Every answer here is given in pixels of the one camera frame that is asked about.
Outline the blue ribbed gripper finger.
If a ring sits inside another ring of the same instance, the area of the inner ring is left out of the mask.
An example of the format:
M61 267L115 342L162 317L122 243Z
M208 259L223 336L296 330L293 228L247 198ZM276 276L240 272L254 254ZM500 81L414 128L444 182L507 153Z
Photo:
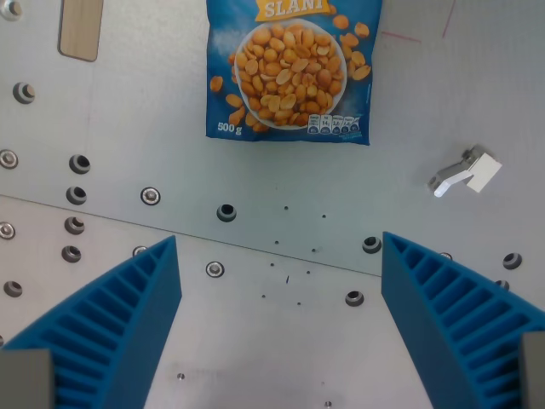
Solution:
M181 298L170 236L73 293L3 348L51 353L56 408L142 408Z
M544 313L496 282L392 233L381 294L435 408L520 408L519 345Z

